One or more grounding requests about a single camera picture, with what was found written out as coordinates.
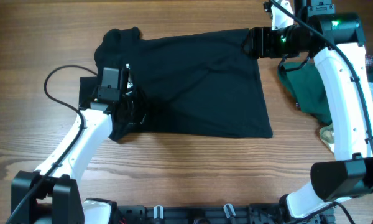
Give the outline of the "black polo shirt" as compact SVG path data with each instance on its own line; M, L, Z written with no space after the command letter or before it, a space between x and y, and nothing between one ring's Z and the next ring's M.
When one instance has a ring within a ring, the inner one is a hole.
M225 138L271 138L257 60L242 52L249 29L145 40L139 28L112 29L94 53L103 68L128 68L146 95L143 124L129 133L180 133Z

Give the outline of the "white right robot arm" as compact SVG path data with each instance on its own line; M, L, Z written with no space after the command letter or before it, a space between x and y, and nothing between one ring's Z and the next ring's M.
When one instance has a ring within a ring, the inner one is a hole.
M373 102L364 66L365 37L353 12L284 13L285 27L256 27L244 45L254 58L313 56L335 130L335 159L313 164L310 181L286 195L283 221L297 223L338 203L373 193Z

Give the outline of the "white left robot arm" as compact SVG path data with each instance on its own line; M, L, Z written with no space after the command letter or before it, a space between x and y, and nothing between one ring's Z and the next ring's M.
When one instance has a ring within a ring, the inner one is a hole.
M35 200L52 195L52 223L83 223L84 213L77 183L100 144L114 128L139 124L144 118L145 96L138 89L125 93L120 89L97 87L79 108L71 130L56 150L33 172L19 172L13 180L13 194L8 223L32 223Z

